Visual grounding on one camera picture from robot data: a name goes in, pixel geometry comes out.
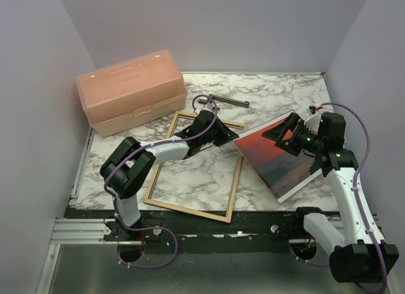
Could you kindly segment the red sunset photo board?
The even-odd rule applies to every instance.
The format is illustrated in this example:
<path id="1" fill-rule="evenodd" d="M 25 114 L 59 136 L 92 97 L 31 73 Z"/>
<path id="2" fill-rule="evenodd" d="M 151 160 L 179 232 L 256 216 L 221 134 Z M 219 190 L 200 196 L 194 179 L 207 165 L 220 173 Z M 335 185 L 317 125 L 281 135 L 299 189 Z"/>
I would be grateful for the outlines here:
<path id="1" fill-rule="evenodd" d="M 263 180 L 279 203 L 284 202 L 309 182 L 321 175 L 315 159 L 301 153 L 293 156 L 275 146 L 262 134 L 281 125 L 291 111 L 239 135 L 234 144 L 244 159 Z"/>

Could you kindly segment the light wooden picture frame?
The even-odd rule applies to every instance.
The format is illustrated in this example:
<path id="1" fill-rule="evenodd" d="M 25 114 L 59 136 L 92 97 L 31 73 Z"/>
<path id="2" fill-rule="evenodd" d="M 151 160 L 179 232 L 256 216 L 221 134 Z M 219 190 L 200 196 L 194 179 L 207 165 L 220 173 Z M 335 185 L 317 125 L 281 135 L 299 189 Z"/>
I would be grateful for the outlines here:
<path id="1" fill-rule="evenodd" d="M 158 165 L 143 202 L 186 214 L 231 222 L 243 157 L 233 143 L 209 144 L 184 161 Z"/>

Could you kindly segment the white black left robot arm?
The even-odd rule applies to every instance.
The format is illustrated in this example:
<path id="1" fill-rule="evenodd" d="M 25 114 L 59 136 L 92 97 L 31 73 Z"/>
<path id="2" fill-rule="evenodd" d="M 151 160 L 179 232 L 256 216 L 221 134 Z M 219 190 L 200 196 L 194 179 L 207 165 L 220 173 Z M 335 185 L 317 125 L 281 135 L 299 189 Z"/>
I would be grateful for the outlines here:
<path id="1" fill-rule="evenodd" d="M 221 147 L 237 138 L 238 133 L 209 110 L 200 111 L 191 125 L 166 140 L 140 142 L 133 137 L 125 138 L 100 169 L 104 190 L 113 199 L 119 234 L 126 240 L 139 236 L 141 215 L 137 192 L 155 165 L 185 160 L 207 144 Z"/>

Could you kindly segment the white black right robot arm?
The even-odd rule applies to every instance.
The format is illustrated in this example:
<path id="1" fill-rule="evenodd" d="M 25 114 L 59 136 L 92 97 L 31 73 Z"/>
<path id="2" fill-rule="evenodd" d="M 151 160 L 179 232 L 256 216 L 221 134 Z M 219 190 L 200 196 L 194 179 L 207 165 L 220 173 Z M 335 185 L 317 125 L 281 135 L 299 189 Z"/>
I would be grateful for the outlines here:
<path id="1" fill-rule="evenodd" d="M 383 283 L 399 258 L 375 225 L 359 179 L 353 151 L 345 149 L 346 121 L 337 113 L 314 113 L 303 120 L 290 113 L 278 126 L 262 136 L 275 146 L 298 156 L 305 150 L 315 155 L 322 174 L 335 196 L 343 232 L 338 231 L 319 208 L 301 207 L 301 217 L 291 222 L 298 238 L 309 234 L 329 256 L 329 268 L 339 283 Z"/>

